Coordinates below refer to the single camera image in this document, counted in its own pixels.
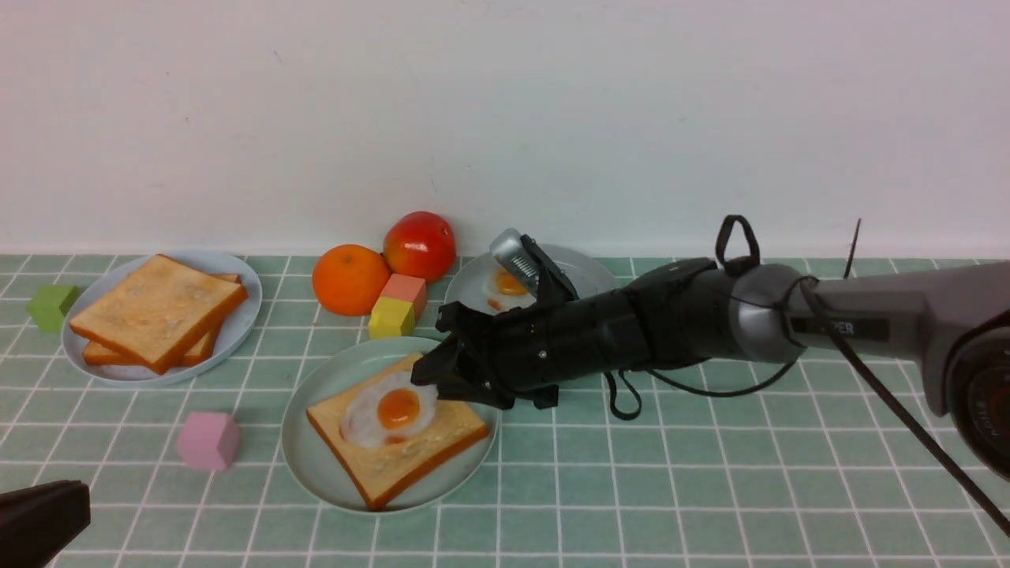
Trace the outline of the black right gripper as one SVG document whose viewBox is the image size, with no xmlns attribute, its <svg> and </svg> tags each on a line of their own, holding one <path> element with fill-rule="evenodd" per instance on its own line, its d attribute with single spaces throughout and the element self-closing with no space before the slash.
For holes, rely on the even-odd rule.
<svg viewBox="0 0 1010 568">
<path fill-rule="evenodd" d="M 412 384 L 501 410 L 519 399 L 551 409 L 561 383 L 652 362 L 656 346 L 622 290 L 498 314 L 456 301 L 440 307 L 436 327 L 447 337 L 413 364 Z"/>
</svg>

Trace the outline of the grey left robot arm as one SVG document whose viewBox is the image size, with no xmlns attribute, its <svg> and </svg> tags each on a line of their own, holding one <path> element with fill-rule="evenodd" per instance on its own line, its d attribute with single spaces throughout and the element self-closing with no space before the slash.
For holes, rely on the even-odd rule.
<svg viewBox="0 0 1010 568">
<path fill-rule="evenodd" d="M 90 488 L 79 480 L 3 493 L 1 566 L 46 566 L 91 520 Z"/>
</svg>

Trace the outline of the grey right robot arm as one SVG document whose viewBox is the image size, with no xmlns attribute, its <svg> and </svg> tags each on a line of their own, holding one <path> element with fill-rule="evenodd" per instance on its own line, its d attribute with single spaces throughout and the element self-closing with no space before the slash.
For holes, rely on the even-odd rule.
<svg viewBox="0 0 1010 568">
<path fill-rule="evenodd" d="M 672 371 L 710 359 L 790 364 L 841 337 L 861 356 L 917 364 L 935 416 L 950 416 L 975 457 L 1008 475 L 1008 263 L 855 279 L 803 277 L 781 263 L 722 270 L 668 263 L 574 301 L 491 314 L 441 306 L 445 339 L 411 380 L 442 399 L 511 409 L 558 402 L 561 383 Z"/>
</svg>

